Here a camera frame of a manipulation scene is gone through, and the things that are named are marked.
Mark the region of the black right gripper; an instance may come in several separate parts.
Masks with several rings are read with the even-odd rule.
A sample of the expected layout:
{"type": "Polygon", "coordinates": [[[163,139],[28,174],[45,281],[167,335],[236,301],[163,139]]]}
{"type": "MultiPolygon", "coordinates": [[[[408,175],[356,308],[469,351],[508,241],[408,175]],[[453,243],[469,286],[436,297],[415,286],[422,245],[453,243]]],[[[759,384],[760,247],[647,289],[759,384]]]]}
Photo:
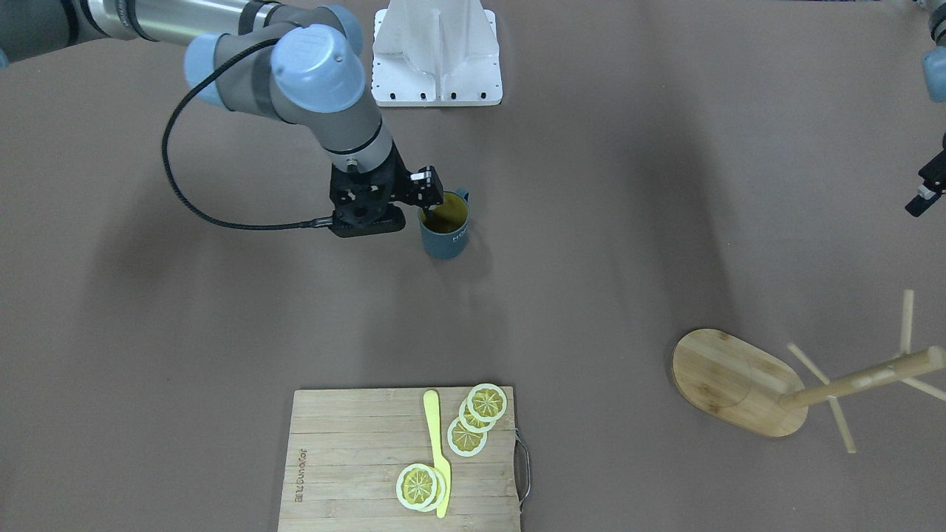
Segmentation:
{"type": "Polygon", "coordinates": [[[421,208],[419,222],[425,227],[440,227],[436,206],[445,202],[445,193],[434,166],[409,171],[398,148],[392,147],[385,161],[372,171],[352,171],[333,166],[329,182],[329,199],[341,211],[365,208],[381,212],[385,205],[397,202],[421,208]]]}

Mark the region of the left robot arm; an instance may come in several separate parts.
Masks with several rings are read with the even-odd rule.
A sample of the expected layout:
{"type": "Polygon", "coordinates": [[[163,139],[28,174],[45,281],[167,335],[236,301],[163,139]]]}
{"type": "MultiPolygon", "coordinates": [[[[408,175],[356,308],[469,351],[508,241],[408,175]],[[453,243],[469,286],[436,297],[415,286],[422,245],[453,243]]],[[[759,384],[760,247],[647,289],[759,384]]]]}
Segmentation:
{"type": "MultiPolygon", "coordinates": [[[[925,85],[930,100],[945,102],[945,2],[916,1],[926,11],[927,28],[935,47],[922,58],[925,85]]],[[[918,172],[922,182],[905,206],[911,216],[921,216],[945,194],[945,141],[942,150],[918,172]]]]}

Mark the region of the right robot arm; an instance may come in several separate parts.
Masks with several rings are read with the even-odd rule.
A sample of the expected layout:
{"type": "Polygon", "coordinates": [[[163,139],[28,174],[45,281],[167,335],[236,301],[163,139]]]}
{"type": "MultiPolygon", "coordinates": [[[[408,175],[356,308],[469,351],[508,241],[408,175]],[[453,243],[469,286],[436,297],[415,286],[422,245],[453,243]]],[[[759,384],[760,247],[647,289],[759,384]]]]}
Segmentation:
{"type": "Polygon", "coordinates": [[[273,231],[327,227],[340,238],[405,226],[402,205],[432,215],[445,192],[432,166],[409,171],[370,94],[358,19],[340,4],[302,9],[278,1],[4,1],[2,65],[97,39],[166,41],[186,48],[189,91],[161,141],[178,200],[222,227],[273,231]],[[189,102],[310,130],[330,159],[333,212],[283,225],[240,225],[196,208],[170,168],[170,132],[189,102]]]}

